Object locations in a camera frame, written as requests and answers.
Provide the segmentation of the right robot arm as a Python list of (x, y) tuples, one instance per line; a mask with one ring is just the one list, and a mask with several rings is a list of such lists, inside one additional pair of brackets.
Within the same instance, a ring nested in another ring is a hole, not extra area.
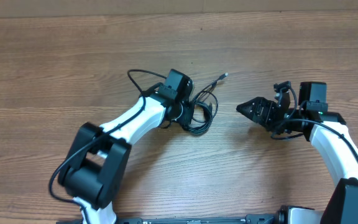
[(237, 112), (261, 125), (278, 141), (304, 137), (319, 152), (335, 185), (324, 211), (283, 205), (274, 214), (248, 215), (246, 223), (358, 223), (358, 148), (347, 123), (330, 112), (324, 82), (276, 83), (274, 100), (256, 97)]

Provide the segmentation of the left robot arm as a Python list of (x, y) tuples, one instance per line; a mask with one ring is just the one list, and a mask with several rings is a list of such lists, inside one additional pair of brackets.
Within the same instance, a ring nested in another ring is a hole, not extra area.
[(51, 179), (65, 188), (68, 203), (80, 207), (79, 223), (115, 223), (112, 201), (126, 169), (132, 146), (165, 121), (181, 118), (194, 89), (193, 80), (170, 70), (164, 82), (139, 91), (137, 103), (100, 126), (83, 124)]

